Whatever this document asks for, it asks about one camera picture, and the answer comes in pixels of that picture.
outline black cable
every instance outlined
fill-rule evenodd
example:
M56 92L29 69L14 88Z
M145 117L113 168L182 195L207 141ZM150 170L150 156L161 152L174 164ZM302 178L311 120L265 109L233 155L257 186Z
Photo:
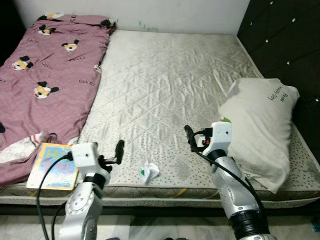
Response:
M216 165L218 168L221 168L222 170L224 170L226 173L230 174L235 180L237 180L241 185L243 185L254 197L256 203L258 204L259 208L260 208L260 212L261 215L263 217L265 217L265 208L264 205L262 204L261 200L259 199L255 189L252 187L251 183L249 182L249 180L247 178L245 178L245 180L248 182L248 184L246 184L244 181L242 181L241 178L239 178L237 175L235 175L233 172L231 172L230 170L228 170L227 168L225 168L224 166L220 165L219 163L215 162L214 160L208 158L207 156L201 154L198 151L195 151L196 154L198 154L199 156L201 156L202 158L204 158L205 160L207 160L209 163Z
M43 178L42 178L42 181L39 185L39 188L38 188L38 192L36 194L36 208L38 210L38 215L39 215L39 221L41 223L41 226L42 226L42 230L43 230L43 234L44 234L44 238L45 240L49 240L49 236L48 236L48 232L47 232L47 229L46 229L46 223L45 223L45 219L44 219L44 216L42 214L42 211L41 211L41 207L40 207L40 200L39 200L39 197L40 197L40 193L41 193L41 187L42 187L42 184L44 183L45 179L46 179L46 176L48 175L48 173L50 172L50 170L58 163L60 162L61 160L63 159L69 159L69 160L73 160L72 158L72 154L71 152L69 151L66 155L60 157L58 160L56 160L50 167L49 169L45 172Z
M61 209L63 209L66 206L66 201L64 203L62 203L58 209L56 210L55 214L53 215L53 218L51 220L51 239L55 240L55 224L56 224L56 218L59 214L59 212L61 211Z

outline book cover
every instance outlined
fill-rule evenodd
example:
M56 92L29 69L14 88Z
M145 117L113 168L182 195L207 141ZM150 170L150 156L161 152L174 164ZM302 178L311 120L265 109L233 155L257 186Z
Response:
M39 188L42 178L50 166L71 151L71 148L71 145L42 143L26 187L31 189ZM50 170L41 189L72 190L75 187L77 174L78 169L75 163L68 159L63 159Z

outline quilted mattress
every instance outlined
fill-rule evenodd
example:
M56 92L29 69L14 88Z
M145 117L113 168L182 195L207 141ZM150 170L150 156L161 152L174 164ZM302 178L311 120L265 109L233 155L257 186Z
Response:
M113 157L118 140L125 141L122 164L113 166L104 188L104 204L220 207L210 165L190 152L184 125L210 126L236 79L262 78L237 37L117 30L101 69L79 142L98 142L99 153ZM138 177L146 160L160 169L148 185ZM297 207L320 198L319 164L294 125L290 167L277 194L252 181L266 207ZM69 194L44 190L41 203L59 205ZM19 183L0 190L0 203L35 204L34 195Z

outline pillowcase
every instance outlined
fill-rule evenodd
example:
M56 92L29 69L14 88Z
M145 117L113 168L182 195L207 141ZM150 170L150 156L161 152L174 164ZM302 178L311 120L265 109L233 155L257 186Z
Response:
M292 110L295 87L277 78L241 78L233 83L220 116L230 119L228 155L249 178L276 193L289 175Z

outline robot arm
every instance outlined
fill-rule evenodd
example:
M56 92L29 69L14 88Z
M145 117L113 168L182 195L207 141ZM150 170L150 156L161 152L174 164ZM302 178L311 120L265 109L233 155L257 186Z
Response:
M115 157L98 155L97 143L82 143L72 147L72 157L83 177L65 205L60 240L92 240L97 238L97 223L102 212L103 188L110 181L109 164L121 164L124 141L115 148Z
M232 157L227 156L231 142L232 124L230 122L214 122L211 128L196 133L190 126L184 127L192 152L202 155L225 167L236 177L246 182ZM196 144L195 135L202 135ZM262 214L256 198L252 193L229 173L212 166L213 181L218 189L221 204L233 227L237 240L277 240L269 232L266 216Z

